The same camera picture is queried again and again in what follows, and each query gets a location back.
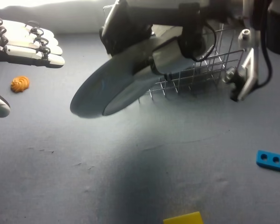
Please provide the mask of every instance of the metal wire basket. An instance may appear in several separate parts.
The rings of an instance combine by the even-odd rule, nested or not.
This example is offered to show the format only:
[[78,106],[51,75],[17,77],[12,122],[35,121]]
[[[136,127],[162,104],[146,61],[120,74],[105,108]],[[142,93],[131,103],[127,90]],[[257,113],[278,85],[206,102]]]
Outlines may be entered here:
[[[103,11],[107,17],[111,6],[105,6]],[[163,92],[166,97],[167,94],[176,92],[179,94],[182,90],[188,89],[191,92],[195,90],[195,86],[200,88],[203,83],[213,83],[217,88],[221,77],[226,72],[228,67],[238,67],[244,54],[243,49],[239,49],[237,44],[237,31],[226,28],[226,25],[219,24],[219,29],[215,31],[217,36],[216,45],[210,56],[200,63],[193,63],[190,68],[180,71],[176,74],[169,74],[167,77],[160,78],[159,82],[155,83],[147,94],[153,98],[156,92]]]

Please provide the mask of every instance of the orange toy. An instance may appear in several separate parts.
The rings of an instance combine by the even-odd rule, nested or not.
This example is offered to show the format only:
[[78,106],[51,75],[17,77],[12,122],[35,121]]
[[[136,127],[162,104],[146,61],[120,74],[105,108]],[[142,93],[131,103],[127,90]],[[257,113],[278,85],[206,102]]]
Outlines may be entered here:
[[23,92],[25,89],[29,88],[29,79],[25,76],[18,76],[13,79],[11,82],[11,90],[14,91],[15,93],[18,92]]

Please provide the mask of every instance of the yellow block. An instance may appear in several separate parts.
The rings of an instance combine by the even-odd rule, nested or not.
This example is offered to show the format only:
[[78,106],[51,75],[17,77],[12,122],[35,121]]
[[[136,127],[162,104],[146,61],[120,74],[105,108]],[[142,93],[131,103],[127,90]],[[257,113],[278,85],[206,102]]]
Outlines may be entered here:
[[168,218],[163,220],[164,224],[203,224],[200,212],[193,212],[191,214]]

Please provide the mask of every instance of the bright light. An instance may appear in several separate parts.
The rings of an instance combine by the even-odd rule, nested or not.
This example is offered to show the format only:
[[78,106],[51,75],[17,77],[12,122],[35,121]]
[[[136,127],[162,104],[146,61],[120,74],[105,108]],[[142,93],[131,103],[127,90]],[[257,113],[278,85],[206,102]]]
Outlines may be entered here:
[[5,8],[7,6],[35,7],[67,1],[73,0],[0,0],[0,8]]

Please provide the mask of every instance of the blue toy block with holes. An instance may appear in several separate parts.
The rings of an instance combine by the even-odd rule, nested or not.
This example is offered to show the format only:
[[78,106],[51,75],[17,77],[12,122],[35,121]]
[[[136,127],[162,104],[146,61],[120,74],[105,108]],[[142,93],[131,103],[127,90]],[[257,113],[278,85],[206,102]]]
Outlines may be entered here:
[[259,150],[256,155],[256,163],[260,167],[280,171],[280,154]]

